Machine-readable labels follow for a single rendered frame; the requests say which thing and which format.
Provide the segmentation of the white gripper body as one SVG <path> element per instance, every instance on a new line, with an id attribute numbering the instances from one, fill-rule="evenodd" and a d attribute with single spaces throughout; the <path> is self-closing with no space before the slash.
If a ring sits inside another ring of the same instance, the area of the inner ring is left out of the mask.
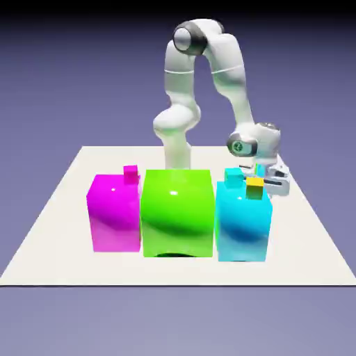
<path id="1" fill-rule="evenodd" d="M 239 165 L 245 177 L 259 177 L 264 180 L 264 187 L 269 196 L 287 196 L 290 191 L 289 167 L 284 163 L 274 165 L 255 164 Z"/>

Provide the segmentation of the small yellow cube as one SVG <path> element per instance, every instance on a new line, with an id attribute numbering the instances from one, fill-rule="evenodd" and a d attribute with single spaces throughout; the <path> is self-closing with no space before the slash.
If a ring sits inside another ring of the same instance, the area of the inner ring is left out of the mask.
<path id="1" fill-rule="evenodd" d="M 264 194 L 264 179 L 261 177 L 246 178 L 246 197 L 249 200 L 261 200 Z"/>

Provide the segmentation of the small cyan cube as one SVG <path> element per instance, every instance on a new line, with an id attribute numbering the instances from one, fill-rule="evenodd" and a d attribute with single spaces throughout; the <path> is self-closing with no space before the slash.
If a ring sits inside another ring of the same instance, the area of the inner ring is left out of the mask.
<path id="1" fill-rule="evenodd" d="M 227 188 L 235 189 L 242 187 L 244 175 L 240 168 L 226 168 L 224 183 Z"/>

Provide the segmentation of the small magenta cube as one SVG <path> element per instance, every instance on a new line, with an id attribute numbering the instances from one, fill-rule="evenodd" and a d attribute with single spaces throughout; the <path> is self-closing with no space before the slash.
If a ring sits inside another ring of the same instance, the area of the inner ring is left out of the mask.
<path id="1" fill-rule="evenodd" d="M 125 184 L 138 184 L 140 180 L 140 175 L 138 172 L 137 165 L 124 165 L 123 166 L 123 176 Z"/>

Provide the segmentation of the large cyan box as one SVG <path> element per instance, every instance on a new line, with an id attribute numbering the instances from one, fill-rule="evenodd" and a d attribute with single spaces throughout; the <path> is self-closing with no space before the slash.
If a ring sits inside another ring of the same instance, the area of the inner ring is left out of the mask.
<path id="1" fill-rule="evenodd" d="M 215 236 L 220 262 L 266 260 L 273 206 L 263 191 L 260 200 L 246 197 L 246 184 L 216 186 Z"/>

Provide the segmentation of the large green box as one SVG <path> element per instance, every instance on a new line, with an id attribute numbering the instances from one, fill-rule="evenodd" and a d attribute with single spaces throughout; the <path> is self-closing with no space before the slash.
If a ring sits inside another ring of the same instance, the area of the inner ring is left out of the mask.
<path id="1" fill-rule="evenodd" d="M 144 257 L 212 257 L 215 195 L 210 171 L 147 170 L 140 218 Z"/>

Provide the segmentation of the large magenta box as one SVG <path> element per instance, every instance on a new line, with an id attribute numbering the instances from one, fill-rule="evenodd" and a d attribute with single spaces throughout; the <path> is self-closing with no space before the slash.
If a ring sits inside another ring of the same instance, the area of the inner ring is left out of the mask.
<path id="1" fill-rule="evenodd" d="M 139 175 L 96 175 L 86 202 L 95 252 L 140 251 Z"/>

